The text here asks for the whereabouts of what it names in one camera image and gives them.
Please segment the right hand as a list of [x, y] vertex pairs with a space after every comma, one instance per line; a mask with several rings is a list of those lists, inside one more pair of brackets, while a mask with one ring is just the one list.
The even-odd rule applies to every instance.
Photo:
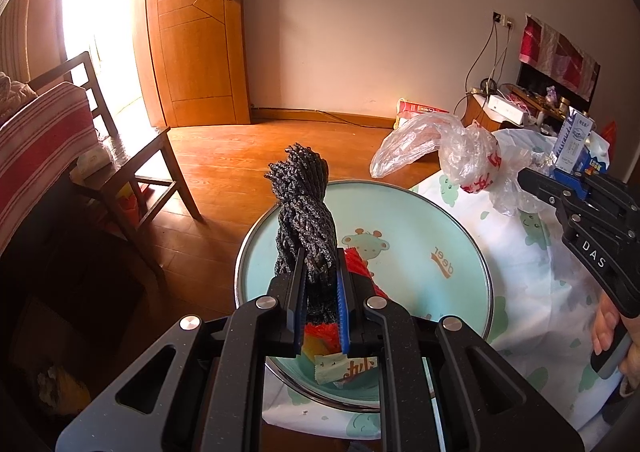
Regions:
[[639, 389], [639, 318], [626, 318], [604, 292], [591, 328], [591, 366], [607, 380], [623, 374], [623, 397]]

